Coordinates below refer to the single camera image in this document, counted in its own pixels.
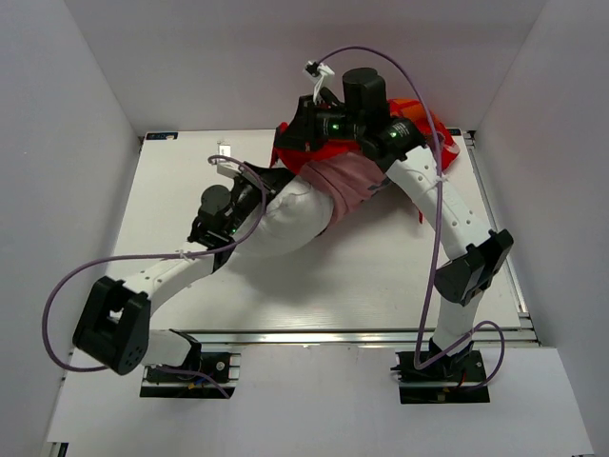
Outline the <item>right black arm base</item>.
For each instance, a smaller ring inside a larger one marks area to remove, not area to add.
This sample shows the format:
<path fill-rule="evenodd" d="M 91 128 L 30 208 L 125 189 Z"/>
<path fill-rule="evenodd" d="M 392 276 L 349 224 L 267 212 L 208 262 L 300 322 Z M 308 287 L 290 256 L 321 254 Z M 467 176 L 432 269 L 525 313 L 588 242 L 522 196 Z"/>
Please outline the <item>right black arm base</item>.
<path fill-rule="evenodd" d="M 488 404 L 486 370 L 478 350 L 473 350 L 457 363 L 445 368 L 436 363 L 422 370 L 414 367 L 414 351 L 396 353 L 397 364 L 390 369 L 399 386 L 402 405 L 464 405 Z"/>

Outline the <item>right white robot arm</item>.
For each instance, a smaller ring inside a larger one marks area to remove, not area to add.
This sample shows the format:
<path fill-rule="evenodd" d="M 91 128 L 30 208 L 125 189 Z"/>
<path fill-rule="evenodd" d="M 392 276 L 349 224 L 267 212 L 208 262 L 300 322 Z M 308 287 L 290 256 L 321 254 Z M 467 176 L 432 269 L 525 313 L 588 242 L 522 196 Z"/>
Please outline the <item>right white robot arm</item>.
<path fill-rule="evenodd" d="M 294 118 L 276 131 L 273 156 L 323 189 L 340 205 L 363 200 L 355 184 L 397 185 L 435 231 L 435 250 L 447 263 L 434 267 L 433 288 L 441 296 L 429 343 L 431 371 L 443 380 L 464 367 L 479 302 L 514 244 L 506 229 L 494 231 L 459 196 L 444 175 L 457 157 L 455 144 L 423 102 L 389 99 L 384 79 L 372 68 L 347 71 L 342 99 L 329 89 L 333 70 L 310 62 L 314 82 L 300 97 Z"/>

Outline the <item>white pillow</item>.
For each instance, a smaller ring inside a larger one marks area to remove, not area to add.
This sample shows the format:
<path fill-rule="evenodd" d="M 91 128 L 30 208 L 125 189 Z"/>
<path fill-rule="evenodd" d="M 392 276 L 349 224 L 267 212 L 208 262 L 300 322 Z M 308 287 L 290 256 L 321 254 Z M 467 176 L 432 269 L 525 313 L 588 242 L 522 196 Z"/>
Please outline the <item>white pillow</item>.
<path fill-rule="evenodd" d="M 269 203 L 251 235 L 235 252 L 243 257 L 274 257 L 304 247 L 329 225 L 333 200 L 300 177 Z"/>

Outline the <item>red cartoon print pillowcase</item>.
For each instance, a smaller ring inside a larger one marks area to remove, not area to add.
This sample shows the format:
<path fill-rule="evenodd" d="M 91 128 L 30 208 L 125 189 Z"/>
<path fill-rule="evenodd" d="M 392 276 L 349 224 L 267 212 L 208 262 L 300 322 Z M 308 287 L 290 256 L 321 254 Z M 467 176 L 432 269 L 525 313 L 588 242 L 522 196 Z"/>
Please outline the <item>red cartoon print pillowcase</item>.
<path fill-rule="evenodd" d="M 389 108 L 392 116 L 412 121 L 427 143 L 432 145 L 432 130 L 420 101 L 392 98 L 389 99 Z M 442 147 L 442 171 L 446 171 L 459 156 L 460 148 L 449 129 L 432 111 L 431 117 Z M 273 145 L 270 165 L 276 166 L 280 162 L 304 178 L 315 190 L 332 199 L 334 208 L 330 226 L 341 221 L 391 183 L 352 141 L 329 141 L 315 152 L 282 149 Z"/>

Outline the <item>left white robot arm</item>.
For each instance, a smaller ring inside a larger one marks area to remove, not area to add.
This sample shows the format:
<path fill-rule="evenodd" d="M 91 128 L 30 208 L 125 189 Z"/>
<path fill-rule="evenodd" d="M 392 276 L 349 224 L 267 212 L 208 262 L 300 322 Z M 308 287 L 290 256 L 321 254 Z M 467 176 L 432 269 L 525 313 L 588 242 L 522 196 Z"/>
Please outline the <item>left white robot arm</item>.
<path fill-rule="evenodd" d="M 200 343 L 177 330 L 153 330 L 150 318 L 178 292 L 219 270 L 239 244 L 237 231 L 253 231 L 266 204 L 295 177 L 288 169 L 248 163 L 218 171 L 233 184 L 202 193 L 185 244 L 128 278 L 104 276 L 92 286 L 72 342 L 105 368 L 126 375 L 138 365 L 168 366 L 182 380 L 199 373 Z"/>

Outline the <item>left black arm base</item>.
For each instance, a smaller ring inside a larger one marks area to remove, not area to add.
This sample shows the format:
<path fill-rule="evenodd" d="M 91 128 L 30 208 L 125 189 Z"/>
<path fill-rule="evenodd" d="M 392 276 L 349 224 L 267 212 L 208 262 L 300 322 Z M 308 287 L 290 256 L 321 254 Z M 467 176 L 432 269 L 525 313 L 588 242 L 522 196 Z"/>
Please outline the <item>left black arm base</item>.
<path fill-rule="evenodd" d="M 206 349 L 180 331 L 153 330 L 142 366 L 142 398 L 228 400 L 239 379 L 240 355 Z"/>

